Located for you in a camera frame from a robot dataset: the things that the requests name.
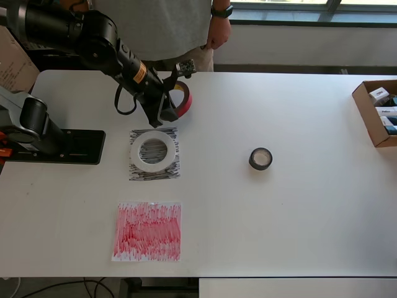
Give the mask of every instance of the gray t-shirt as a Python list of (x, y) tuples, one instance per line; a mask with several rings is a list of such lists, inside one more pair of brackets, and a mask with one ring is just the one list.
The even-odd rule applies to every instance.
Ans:
[(94, 0), (141, 60), (176, 58), (205, 45), (211, 0)]

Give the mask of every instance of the black scribbled paper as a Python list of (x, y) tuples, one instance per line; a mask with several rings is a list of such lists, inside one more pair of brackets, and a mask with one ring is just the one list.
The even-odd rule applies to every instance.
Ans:
[[(176, 147), (176, 155), (174, 162), (160, 172), (155, 173), (147, 173), (140, 169), (138, 169), (130, 159), (130, 181), (152, 181), (152, 180), (160, 180), (160, 179), (172, 179), (178, 178), (181, 176), (181, 166), (179, 162), (179, 141), (178, 141), (178, 128), (177, 127), (169, 127), (165, 129), (140, 129), (140, 130), (132, 130), (130, 132), (130, 144), (136, 140), (141, 134), (150, 131), (159, 131), (168, 134), (174, 141)], [(156, 145), (150, 145), (145, 147), (145, 151), (141, 151), (141, 158), (147, 163), (158, 163), (161, 161), (160, 156), (164, 156), (162, 150), (164, 147), (159, 147)]]

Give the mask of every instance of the person's hand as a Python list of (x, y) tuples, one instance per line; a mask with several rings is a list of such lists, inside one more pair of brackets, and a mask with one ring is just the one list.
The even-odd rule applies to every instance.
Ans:
[(205, 48), (213, 48), (216, 50), (228, 41), (231, 33), (229, 19), (221, 17), (212, 17), (210, 22), (210, 30), (208, 31), (207, 44)]

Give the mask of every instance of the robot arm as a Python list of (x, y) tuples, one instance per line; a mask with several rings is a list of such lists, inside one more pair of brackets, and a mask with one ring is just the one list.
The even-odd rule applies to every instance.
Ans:
[[(140, 102), (153, 127), (162, 125), (163, 120), (178, 119), (169, 91), (178, 77), (188, 78), (195, 72), (192, 60), (177, 64), (172, 75), (162, 81), (118, 38), (114, 22), (99, 11), (73, 12), (42, 0), (13, 0), (0, 7), (2, 23), (21, 40), (75, 53), (88, 68), (111, 76), (119, 84), (115, 98), (118, 111), (118, 96), (125, 88), (135, 102)], [(128, 115), (134, 110), (119, 113)]]

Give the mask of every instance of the person's arm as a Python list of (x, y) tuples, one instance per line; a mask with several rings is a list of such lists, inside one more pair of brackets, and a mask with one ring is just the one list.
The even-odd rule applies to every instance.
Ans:
[[(216, 11), (224, 11), (230, 6), (230, 0), (213, 0), (213, 8)], [(228, 41), (231, 33), (229, 19), (213, 16), (210, 22), (206, 48), (216, 50)]]
[[(60, 0), (61, 6), (64, 9), (69, 9), (69, 7), (74, 4), (78, 3), (80, 0)], [(75, 11), (88, 11), (88, 3), (85, 1), (83, 4), (76, 5), (73, 7)]]

